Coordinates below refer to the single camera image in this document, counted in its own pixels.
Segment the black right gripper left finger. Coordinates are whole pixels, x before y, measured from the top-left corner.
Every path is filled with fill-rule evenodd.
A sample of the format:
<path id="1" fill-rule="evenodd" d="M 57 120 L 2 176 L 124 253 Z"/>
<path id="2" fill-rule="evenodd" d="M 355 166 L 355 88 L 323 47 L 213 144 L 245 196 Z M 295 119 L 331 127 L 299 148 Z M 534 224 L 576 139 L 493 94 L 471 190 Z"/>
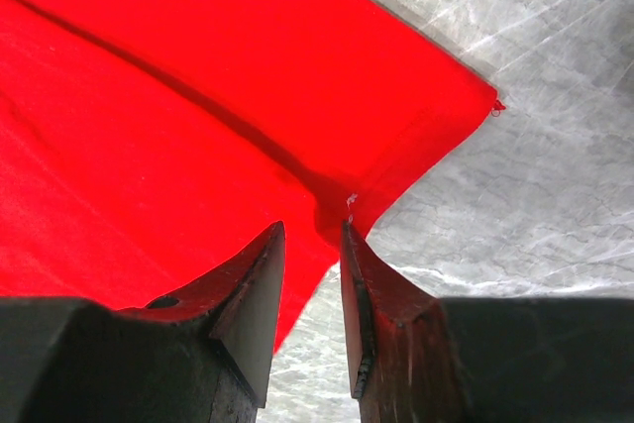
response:
<path id="1" fill-rule="evenodd" d="M 143 308 L 1 302 L 5 422 L 252 422 L 265 406 L 285 261 L 274 223 Z"/>

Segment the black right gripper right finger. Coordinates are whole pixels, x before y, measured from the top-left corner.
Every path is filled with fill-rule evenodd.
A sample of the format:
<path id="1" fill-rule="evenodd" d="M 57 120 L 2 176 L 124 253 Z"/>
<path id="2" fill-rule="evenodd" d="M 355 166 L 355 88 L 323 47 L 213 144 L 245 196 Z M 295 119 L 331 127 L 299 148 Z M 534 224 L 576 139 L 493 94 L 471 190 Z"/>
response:
<path id="1" fill-rule="evenodd" d="M 629 422 L 633 303 L 435 297 L 351 226 L 341 292 L 352 397 L 365 422 Z"/>

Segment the red t-shirt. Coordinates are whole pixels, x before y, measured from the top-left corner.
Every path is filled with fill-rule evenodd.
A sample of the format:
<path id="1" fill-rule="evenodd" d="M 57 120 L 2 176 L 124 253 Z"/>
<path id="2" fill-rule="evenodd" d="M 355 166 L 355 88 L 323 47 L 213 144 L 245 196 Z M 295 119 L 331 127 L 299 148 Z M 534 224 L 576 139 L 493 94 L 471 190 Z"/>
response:
<path id="1" fill-rule="evenodd" d="M 1 292 L 139 307 L 279 221 L 284 339 L 500 110 L 372 0 L 1 0 Z"/>

